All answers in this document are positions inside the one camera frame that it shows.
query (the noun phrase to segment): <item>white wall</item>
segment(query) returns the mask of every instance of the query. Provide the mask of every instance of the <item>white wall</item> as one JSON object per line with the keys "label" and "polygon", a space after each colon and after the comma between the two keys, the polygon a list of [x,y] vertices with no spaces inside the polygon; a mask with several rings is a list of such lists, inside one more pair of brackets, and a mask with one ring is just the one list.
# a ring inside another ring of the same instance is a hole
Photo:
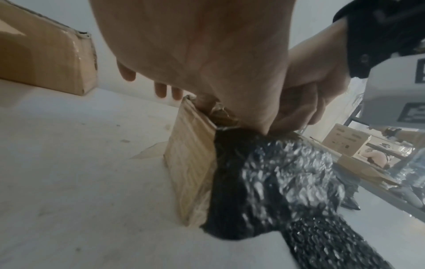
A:
{"label": "white wall", "polygon": [[[119,74],[115,57],[104,42],[92,15],[88,0],[11,0],[80,31],[92,34],[99,66],[99,87],[147,100],[176,105],[170,98],[159,100],[153,82],[138,75],[126,82]],[[332,22],[336,11],[349,0],[298,0],[291,29],[291,46],[318,33]]]}

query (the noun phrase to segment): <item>white table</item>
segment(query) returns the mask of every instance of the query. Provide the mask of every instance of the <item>white table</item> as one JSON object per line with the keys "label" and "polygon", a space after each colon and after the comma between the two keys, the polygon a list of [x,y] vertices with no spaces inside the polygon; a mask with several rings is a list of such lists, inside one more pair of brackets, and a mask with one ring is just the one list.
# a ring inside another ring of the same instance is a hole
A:
{"label": "white table", "polygon": [[[224,242],[182,227],[162,157],[177,109],[0,80],[0,268],[296,268],[279,233]],[[360,188],[341,210],[395,268],[423,268],[425,224]]]}

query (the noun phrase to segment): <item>black plastic wrap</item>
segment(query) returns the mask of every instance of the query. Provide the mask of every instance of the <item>black plastic wrap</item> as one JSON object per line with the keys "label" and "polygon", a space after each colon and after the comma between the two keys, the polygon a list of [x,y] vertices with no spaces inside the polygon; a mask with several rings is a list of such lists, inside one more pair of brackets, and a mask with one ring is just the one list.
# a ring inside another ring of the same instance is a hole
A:
{"label": "black plastic wrap", "polygon": [[306,217],[282,229],[300,269],[390,269],[341,217]]}
{"label": "black plastic wrap", "polygon": [[202,229],[217,238],[241,240],[303,216],[333,215],[344,187],[329,153],[307,142],[281,142],[245,129],[216,133],[217,170]]}

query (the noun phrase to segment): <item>black bubble wrap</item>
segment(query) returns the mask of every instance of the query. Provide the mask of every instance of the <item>black bubble wrap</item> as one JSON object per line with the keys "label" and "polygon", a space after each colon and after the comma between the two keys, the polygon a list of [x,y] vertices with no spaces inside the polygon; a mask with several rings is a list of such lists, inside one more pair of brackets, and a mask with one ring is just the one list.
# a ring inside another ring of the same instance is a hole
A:
{"label": "black bubble wrap", "polygon": [[300,269],[390,269],[340,216],[306,217],[282,229]]}
{"label": "black bubble wrap", "polygon": [[344,187],[329,153],[245,129],[218,130],[217,169],[206,223],[212,236],[240,240],[305,215],[334,214]]}

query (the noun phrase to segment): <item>black wristband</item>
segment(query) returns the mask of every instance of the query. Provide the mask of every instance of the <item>black wristband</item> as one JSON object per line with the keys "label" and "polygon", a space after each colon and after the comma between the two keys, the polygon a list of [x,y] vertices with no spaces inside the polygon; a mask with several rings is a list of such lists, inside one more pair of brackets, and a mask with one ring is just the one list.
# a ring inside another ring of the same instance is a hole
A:
{"label": "black wristband", "polygon": [[334,17],[334,21],[342,17],[347,20],[347,60],[352,78],[367,78],[371,68],[395,52],[412,54],[425,38],[425,9],[415,10],[425,0],[401,0],[391,8],[383,8],[380,2],[355,0]]}

